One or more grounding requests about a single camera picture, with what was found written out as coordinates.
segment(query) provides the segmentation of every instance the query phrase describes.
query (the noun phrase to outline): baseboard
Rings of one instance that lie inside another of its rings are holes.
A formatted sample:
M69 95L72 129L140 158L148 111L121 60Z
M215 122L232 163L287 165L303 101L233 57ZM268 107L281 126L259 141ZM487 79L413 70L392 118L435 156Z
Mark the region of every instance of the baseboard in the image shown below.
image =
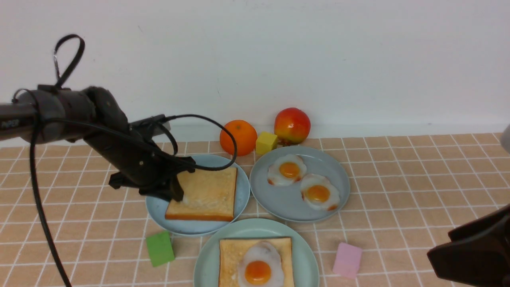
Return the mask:
M320 137L366 137L366 136L398 136L398 135L432 135L460 133L495 133L503 132L507 124L491 125L447 125L447 124L395 124L395 125L323 125L313 126L309 138ZM272 132L272 126L255 126L258 132ZM177 141L210 141L218 140L219 128L207 126L172 126L171 133ZM156 136L156 142L167 142L164 135ZM70 145L66 141L53 142L55 145ZM84 144L78 141L75 145ZM0 141L0 147L16 147L28 145L21 138Z

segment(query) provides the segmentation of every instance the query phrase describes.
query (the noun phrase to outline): white wall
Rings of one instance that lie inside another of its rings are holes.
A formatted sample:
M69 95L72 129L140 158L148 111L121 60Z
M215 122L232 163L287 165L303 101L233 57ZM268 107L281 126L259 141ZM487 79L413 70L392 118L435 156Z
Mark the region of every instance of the white wall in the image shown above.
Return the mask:
M67 86L108 88L131 120L270 127L297 106L319 135L498 130L509 15L508 0L3 0L0 100L53 83L53 47L77 33L87 46Z

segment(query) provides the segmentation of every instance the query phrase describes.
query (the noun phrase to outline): plate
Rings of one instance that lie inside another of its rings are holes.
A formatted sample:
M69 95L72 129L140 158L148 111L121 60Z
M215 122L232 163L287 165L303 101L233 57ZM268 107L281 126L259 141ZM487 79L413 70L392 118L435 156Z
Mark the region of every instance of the plate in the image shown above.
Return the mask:
M218 287L220 239L292 238L292 270L295 287L318 287L319 266L307 242L292 228L280 222L251 218L237 221L216 232L202 247L193 274L194 287Z
M273 186L267 182L267 170L276 159L287 154L301 156L307 166L307 173L319 174L329 179L340 191L340 204L335 210L311 209L301 198L300 182L290 186ZM319 150L292 146L272 150L262 156L253 166L250 174L251 192L270 214L286 221L312 223L327 219L340 210L350 195L349 176L340 163Z
M197 164L205 166L222 166L230 160L213 154L199 154L191 156ZM234 163L237 168L236 202L234 207L234 220L243 212L250 198L250 184L244 170ZM226 221L198 221L198 220L167 220L165 212L168 202L154 197L145 197L145 205L150 217L161 228L173 234L183 236L204 236L216 232L218 229L228 225Z

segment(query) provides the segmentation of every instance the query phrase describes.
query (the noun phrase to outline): pink block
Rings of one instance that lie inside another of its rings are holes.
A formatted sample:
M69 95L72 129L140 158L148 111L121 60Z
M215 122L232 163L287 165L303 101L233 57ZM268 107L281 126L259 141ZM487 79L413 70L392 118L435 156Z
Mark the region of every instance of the pink block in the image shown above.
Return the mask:
M333 272L347 278L356 279L360 269L362 250L346 243L338 245L337 257L333 265Z

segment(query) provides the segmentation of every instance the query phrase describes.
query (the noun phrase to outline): fried egg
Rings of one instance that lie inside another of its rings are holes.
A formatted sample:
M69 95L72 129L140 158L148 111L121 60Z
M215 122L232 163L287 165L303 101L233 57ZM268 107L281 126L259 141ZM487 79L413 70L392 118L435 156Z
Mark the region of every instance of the fried egg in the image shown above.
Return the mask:
M294 154L282 156L274 161L267 171L267 182L275 186L289 186L300 181L307 173L303 159Z
M324 176L307 174L301 181L301 197L315 210L334 210L340 203L340 192Z
M239 287L282 287L282 258L269 242L261 241L246 251L237 267Z

